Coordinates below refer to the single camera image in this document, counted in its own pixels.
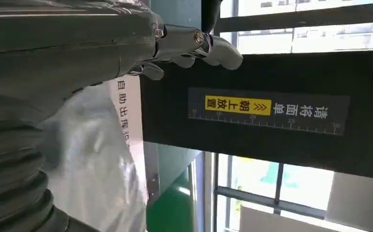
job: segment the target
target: green floor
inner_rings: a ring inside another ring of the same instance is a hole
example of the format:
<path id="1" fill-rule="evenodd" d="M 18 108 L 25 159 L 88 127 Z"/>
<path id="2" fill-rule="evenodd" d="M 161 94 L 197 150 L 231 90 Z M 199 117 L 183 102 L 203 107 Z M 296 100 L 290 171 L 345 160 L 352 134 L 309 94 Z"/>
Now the green floor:
<path id="1" fill-rule="evenodd" d="M 192 232 L 191 197 L 179 188 L 189 188 L 184 171 L 161 197 L 147 209 L 148 232 Z"/>

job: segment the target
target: black panel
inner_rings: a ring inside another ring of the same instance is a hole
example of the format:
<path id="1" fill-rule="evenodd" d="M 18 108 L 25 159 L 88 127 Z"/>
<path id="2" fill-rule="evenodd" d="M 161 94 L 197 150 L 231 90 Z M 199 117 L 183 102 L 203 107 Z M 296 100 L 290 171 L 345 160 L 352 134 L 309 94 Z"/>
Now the black panel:
<path id="1" fill-rule="evenodd" d="M 146 141 L 373 177 L 373 52 L 247 55 L 228 71 L 198 62 L 142 78 Z M 187 118 L 189 87 L 350 96 L 344 136 Z"/>

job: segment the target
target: window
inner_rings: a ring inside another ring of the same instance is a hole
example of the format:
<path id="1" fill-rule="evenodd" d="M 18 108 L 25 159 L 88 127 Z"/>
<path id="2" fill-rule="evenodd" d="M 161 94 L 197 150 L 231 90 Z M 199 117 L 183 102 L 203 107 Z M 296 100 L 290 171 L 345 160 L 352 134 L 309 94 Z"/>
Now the window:
<path id="1" fill-rule="evenodd" d="M 363 232 L 325 221 L 334 172 L 217 154 L 217 232 L 238 231 L 241 206 L 339 232 Z"/>
<path id="2" fill-rule="evenodd" d="M 280 199 L 327 210 L 332 171 L 285 164 Z"/>
<path id="3" fill-rule="evenodd" d="M 239 231 L 241 220 L 241 206 L 256 209 L 266 213 L 273 213 L 272 207 L 237 200 L 235 198 L 218 196 L 216 227 L 218 232 Z"/>
<path id="4" fill-rule="evenodd" d="M 219 154 L 219 160 L 223 163 L 219 166 L 220 186 L 275 197 L 278 163 L 224 154 Z M 225 179 L 228 174 L 230 185 Z"/>
<path id="5" fill-rule="evenodd" d="M 369 3 L 373 3 L 373 0 L 275 0 L 261 3 L 253 0 L 225 0 L 221 5 L 221 17 L 276 14 Z M 373 23 L 224 32 L 221 37 L 236 46 L 242 54 L 373 50 Z"/>
<path id="6" fill-rule="evenodd" d="M 373 0 L 223 0 L 221 4 L 221 18 L 268 15 L 372 3 Z M 237 8 L 237 15 L 231 14 L 234 8 Z"/>
<path id="7" fill-rule="evenodd" d="M 220 36 L 242 54 L 373 50 L 373 23 L 224 32 Z"/>

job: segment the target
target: window glass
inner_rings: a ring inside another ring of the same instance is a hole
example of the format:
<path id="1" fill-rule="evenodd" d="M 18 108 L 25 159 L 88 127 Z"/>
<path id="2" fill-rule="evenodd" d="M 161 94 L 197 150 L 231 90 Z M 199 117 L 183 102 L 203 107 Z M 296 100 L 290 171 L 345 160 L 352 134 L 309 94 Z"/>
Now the window glass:
<path id="1" fill-rule="evenodd" d="M 273 213 L 273 208 L 271 207 L 219 195 L 216 216 L 217 231 L 230 232 L 239 230 L 241 220 L 241 206 L 256 209 L 266 213 Z"/>
<path id="2" fill-rule="evenodd" d="M 221 18 L 268 15 L 372 3 L 373 0 L 298 0 L 297 4 L 296 0 L 223 0 Z M 233 15 L 234 7 L 238 8 L 237 15 Z"/>
<path id="3" fill-rule="evenodd" d="M 280 199 L 327 210 L 333 171 L 285 164 Z"/>
<path id="4" fill-rule="evenodd" d="M 373 50 L 373 23 L 221 33 L 242 54 Z"/>
<path id="5" fill-rule="evenodd" d="M 231 182 L 228 186 L 228 162 L 231 165 Z M 242 190 L 270 198 L 275 197 L 278 163 L 219 154 L 220 186 Z"/>
<path id="6" fill-rule="evenodd" d="M 307 216 L 303 216 L 299 214 L 294 214 L 294 213 L 287 212 L 287 211 L 281 211 L 280 215 L 283 217 L 291 218 L 291 219 L 298 220 L 298 221 L 303 221 L 303 222 L 306 222 L 306 223 L 309 223 L 315 226 L 320 226 L 320 227 L 327 228 L 327 229 L 334 230 L 334 231 L 365 232 L 363 230 L 359 230 L 353 227 L 348 227 L 348 226 L 344 226 L 341 224 L 337 224 L 337 223 L 333 223 L 333 222 L 329 222 L 325 220 L 320 220 L 314 217 L 307 217 Z"/>

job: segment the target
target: gray wall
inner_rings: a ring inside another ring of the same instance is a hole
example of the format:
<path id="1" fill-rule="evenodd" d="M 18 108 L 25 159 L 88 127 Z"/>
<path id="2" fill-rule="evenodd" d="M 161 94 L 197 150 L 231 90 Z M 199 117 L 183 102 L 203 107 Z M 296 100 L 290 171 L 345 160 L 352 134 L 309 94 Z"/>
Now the gray wall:
<path id="1" fill-rule="evenodd" d="M 325 219 L 373 232 L 373 179 L 335 173 Z"/>
<path id="2" fill-rule="evenodd" d="M 241 232 L 335 232 L 302 221 L 241 207 Z"/>

